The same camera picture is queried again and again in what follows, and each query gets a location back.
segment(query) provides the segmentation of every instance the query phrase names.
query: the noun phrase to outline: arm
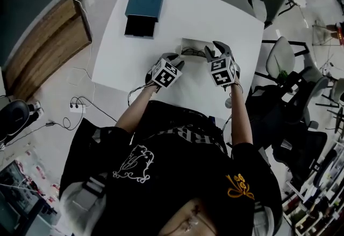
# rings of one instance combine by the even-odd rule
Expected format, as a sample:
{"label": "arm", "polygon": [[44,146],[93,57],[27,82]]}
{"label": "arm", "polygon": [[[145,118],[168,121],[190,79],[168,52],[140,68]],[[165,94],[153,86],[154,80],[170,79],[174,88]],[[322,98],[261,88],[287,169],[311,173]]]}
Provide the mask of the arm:
{"label": "arm", "polygon": [[236,85],[231,85],[232,91],[232,140],[233,146],[247,142],[253,143],[251,125],[249,123],[248,114],[243,100],[242,90]]}
{"label": "arm", "polygon": [[123,115],[119,118],[115,127],[122,128],[129,134],[133,134],[145,112],[152,94],[156,91],[156,89],[157,86],[155,85],[144,88],[137,99],[134,100],[134,102],[128,107],[127,110],[125,110]]}

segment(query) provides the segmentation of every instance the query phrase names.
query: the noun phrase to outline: white tile floor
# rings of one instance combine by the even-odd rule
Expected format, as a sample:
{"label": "white tile floor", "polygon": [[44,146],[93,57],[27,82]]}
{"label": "white tile floor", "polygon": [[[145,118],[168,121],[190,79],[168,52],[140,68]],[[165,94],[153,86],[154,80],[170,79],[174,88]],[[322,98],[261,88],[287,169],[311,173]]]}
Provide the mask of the white tile floor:
{"label": "white tile floor", "polygon": [[[91,75],[107,20],[116,0],[85,0],[85,2],[93,35],[93,52],[88,69]],[[312,47],[312,25],[316,19],[324,24],[334,24],[344,20],[337,2],[335,0],[306,0],[306,2],[307,6],[305,8],[300,9],[295,7],[289,12],[279,16],[274,23],[264,31],[264,39],[276,40],[282,35],[288,40],[306,42],[318,67],[324,65],[329,56],[331,62],[333,62],[335,66],[340,69],[344,68],[344,51],[342,47]],[[256,68],[257,71],[266,73],[265,62],[270,52],[270,48],[270,45],[262,45]],[[78,95],[83,95],[92,99],[94,84],[84,76],[83,71],[74,70],[72,67],[85,68],[89,57],[90,47],[87,47],[63,65],[63,67],[51,76],[51,78],[49,78],[40,88],[35,97],[41,101],[45,110],[45,116],[42,120],[34,123],[30,128],[31,130],[44,125],[48,120],[62,123],[64,117],[70,119],[71,127],[77,124],[80,115],[70,113],[70,99]],[[302,68],[303,60],[300,56],[297,58],[296,71],[300,71]],[[336,78],[344,77],[343,70],[331,68],[331,73]],[[78,86],[70,85],[68,82],[78,84]],[[266,85],[271,84],[271,82],[255,76],[253,86],[257,84]],[[329,147],[330,140],[333,137],[331,135],[332,131],[327,131],[325,128],[334,127],[334,119],[326,111],[326,108],[315,106],[316,101],[324,101],[324,103],[327,103],[327,101],[321,98],[313,99],[309,105],[309,111],[311,119],[319,122],[319,130],[328,133],[329,141],[327,147]],[[117,119],[127,108],[127,94],[97,84],[94,102],[113,118]],[[84,117],[97,126],[111,126],[114,124],[110,118],[92,106],[87,108]],[[0,155],[0,169],[2,166],[4,167],[11,162],[18,154],[23,153],[23,151],[27,149],[34,148],[38,157],[44,164],[45,172],[51,178],[51,182],[59,183],[74,132],[75,131],[69,132],[59,126],[53,126],[43,128],[29,135],[16,142],[13,146],[8,147],[5,152]],[[284,184],[288,176],[287,169],[283,164],[277,163],[273,159],[271,149],[267,150],[267,154],[280,187],[285,190]]]}

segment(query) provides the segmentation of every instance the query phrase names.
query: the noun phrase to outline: small white box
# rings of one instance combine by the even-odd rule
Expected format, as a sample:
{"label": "small white box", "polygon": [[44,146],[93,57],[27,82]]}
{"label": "small white box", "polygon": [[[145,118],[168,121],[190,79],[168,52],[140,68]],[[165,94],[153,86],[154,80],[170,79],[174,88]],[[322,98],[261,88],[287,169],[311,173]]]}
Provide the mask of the small white box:
{"label": "small white box", "polygon": [[209,62],[208,69],[216,86],[228,85],[234,82],[235,66],[231,57]]}
{"label": "small white box", "polygon": [[153,69],[152,80],[159,86],[168,89],[181,75],[182,72],[180,70],[165,59],[161,59]]}

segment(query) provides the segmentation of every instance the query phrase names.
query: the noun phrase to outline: electrical outlet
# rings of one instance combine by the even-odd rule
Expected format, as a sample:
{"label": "electrical outlet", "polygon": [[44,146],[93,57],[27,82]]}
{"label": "electrical outlet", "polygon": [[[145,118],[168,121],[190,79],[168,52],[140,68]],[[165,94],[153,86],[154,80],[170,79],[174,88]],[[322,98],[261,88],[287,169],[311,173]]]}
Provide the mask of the electrical outlet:
{"label": "electrical outlet", "polygon": [[85,104],[71,104],[70,108],[69,108],[71,113],[86,113],[86,105]]}

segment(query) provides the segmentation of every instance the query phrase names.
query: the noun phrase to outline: yellow graphic print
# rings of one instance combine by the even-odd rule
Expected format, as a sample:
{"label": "yellow graphic print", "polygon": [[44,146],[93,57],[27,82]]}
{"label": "yellow graphic print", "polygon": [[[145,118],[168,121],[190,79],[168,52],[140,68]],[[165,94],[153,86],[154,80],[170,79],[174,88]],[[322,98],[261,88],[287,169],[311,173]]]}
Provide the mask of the yellow graphic print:
{"label": "yellow graphic print", "polygon": [[227,175],[226,177],[235,187],[235,189],[231,187],[228,188],[228,196],[230,196],[230,198],[239,198],[242,195],[244,195],[254,200],[254,195],[251,192],[249,192],[249,184],[248,183],[245,184],[245,179],[241,176],[241,174],[239,174],[238,176],[234,176],[236,185],[232,181],[232,178],[229,175]]}

